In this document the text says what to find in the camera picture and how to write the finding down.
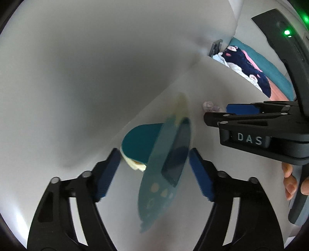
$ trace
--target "plush toy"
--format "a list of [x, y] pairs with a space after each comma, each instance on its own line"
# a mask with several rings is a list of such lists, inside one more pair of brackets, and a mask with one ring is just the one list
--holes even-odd
[[267, 77], [247, 60], [245, 53], [237, 46], [228, 46], [222, 54], [226, 62], [238, 65], [242, 72], [259, 85], [262, 92], [270, 98], [271, 89]]

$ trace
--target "fingernail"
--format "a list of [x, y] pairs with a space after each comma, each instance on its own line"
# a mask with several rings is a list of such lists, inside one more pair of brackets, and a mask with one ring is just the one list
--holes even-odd
[[282, 163], [282, 171], [284, 174], [287, 172], [287, 169], [288, 168], [286, 167], [285, 163]]
[[293, 194], [295, 192], [295, 187], [292, 184], [288, 184], [286, 189], [288, 190], [290, 194]]
[[286, 198], [287, 200], [291, 200], [293, 198], [293, 196], [288, 192], [287, 189], [285, 189], [285, 192], [286, 192]]
[[305, 179], [302, 183], [302, 186], [300, 187], [300, 191], [303, 195], [309, 195], [309, 179]]

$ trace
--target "human hand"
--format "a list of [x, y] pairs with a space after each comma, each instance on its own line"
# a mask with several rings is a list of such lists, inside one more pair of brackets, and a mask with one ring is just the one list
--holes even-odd
[[[286, 190], [286, 198], [290, 200], [297, 191], [297, 180], [292, 175], [293, 166], [291, 164], [282, 162], [282, 170], [284, 173], [283, 184]], [[304, 195], [309, 195], [309, 177], [302, 183], [300, 191]]]

